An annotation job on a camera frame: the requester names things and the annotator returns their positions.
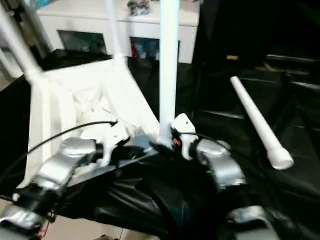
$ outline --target black cable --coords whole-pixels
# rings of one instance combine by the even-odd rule
[[[80,128],[84,128],[87,126],[92,126],[92,125],[98,125],[98,124],[111,124],[111,126],[115,125],[117,122],[115,121],[94,121],[94,122],[89,122],[89,123],[85,123],[85,124],[81,124],[72,128],[69,128],[65,131],[62,131],[52,137],[49,137],[48,139],[40,142],[39,144],[35,145],[34,147],[32,147],[28,152],[24,153],[22,156],[20,156],[17,160],[15,160],[5,171],[4,173],[0,176],[0,185],[3,182],[3,180],[7,177],[7,175],[20,163],[22,162],[27,155],[29,155],[30,153],[32,153],[33,151],[35,151],[36,149],[38,149],[39,147],[41,147],[42,145],[52,141],[53,139],[56,139],[64,134],[67,134],[69,132],[72,132],[74,130],[80,129]]]
[[[201,133],[197,133],[197,132],[179,132],[179,134],[181,134],[181,135],[195,135],[195,136],[201,137],[203,139],[210,140],[210,141],[220,145],[221,147],[227,148],[222,143],[220,143],[217,140],[215,140],[213,137],[210,137],[210,136],[207,136],[207,135],[204,135],[204,134],[201,134]]]

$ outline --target red object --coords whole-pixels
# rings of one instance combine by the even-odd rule
[[[135,42],[131,40],[131,51],[132,51],[132,57],[137,58],[138,57],[138,51],[136,49]]]
[[[48,221],[48,223],[46,224],[45,228],[41,229],[40,234],[39,234],[39,237],[41,239],[43,239],[47,235],[49,225],[50,225],[50,222]]]

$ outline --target silver clamp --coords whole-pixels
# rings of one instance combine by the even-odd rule
[[[223,190],[228,186],[246,183],[240,166],[222,145],[203,139],[196,146],[196,154],[200,163],[208,166],[208,171],[217,183],[218,189]]]
[[[96,143],[93,140],[68,138],[62,142],[59,151],[42,164],[32,182],[59,192],[67,186],[82,159],[95,152]]]

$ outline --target white cabinet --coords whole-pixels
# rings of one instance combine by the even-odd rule
[[[126,56],[132,56],[130,37],[160,38],[160,3],[158,1],[151,1],[150,13],[141,16],[129,16],[128,0],[114,1],[120,46]],[[37,14],[46,31],[52,50],[66,47],[66,43],[61,38],[62,30],[70,31],[70,34],[72,32],[101,34],[105,51],[108,54],[114,53],[104,0],[58,0],[39,9]],[[192,62],[198,23],[199,2],[181,0],[178,58],[181,63]]]

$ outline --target tiled floor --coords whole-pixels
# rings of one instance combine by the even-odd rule
[[[0,212],[8,202],[0,199]],[[94,240],[107,235],[119,240],[159,240],[155,236],[100,224],[85,219],[69,219],[58,216],[55,223],[50,224],[44,240]]]

